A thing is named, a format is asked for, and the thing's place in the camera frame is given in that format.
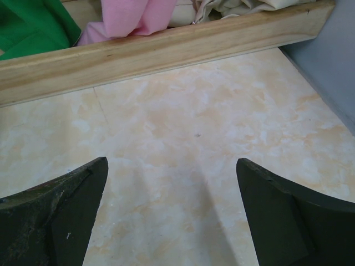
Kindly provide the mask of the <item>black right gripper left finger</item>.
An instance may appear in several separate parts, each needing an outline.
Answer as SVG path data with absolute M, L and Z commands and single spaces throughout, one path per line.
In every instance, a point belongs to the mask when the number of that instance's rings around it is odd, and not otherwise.
M 1 198 L 1 265 L 82 265 L 107 177 L 98 157 Z

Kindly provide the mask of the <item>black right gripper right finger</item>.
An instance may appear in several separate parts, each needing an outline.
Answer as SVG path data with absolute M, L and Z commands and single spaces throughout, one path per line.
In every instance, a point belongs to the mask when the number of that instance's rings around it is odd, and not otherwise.
M 354 265 L 354 203 L 236 164 L 259 265 Z

